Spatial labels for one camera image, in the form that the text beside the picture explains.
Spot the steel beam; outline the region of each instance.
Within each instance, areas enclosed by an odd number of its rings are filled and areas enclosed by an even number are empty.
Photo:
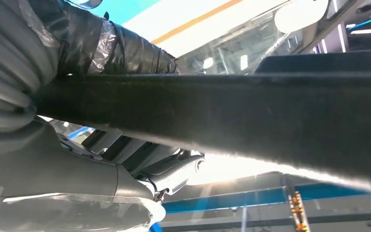
[[[204,230],[223,230],[240,228],[241,221],[235,221],[233,217],[212,218],[207,220],[210,223],[204,223],[205,220],[184,221],[184,222],[162,222],[160,226],[164,232],[181,231],[204,231]],[[350,222],[350,221],[371,221],[371,214],[349,214],[334,216],[308,217],[310,224],[332,223],[332,222]],[[247,227],[267,227],[267,226],[289,226],[292,225],[292,218],[269,219],[269,220],[250,220],[246,222]]]

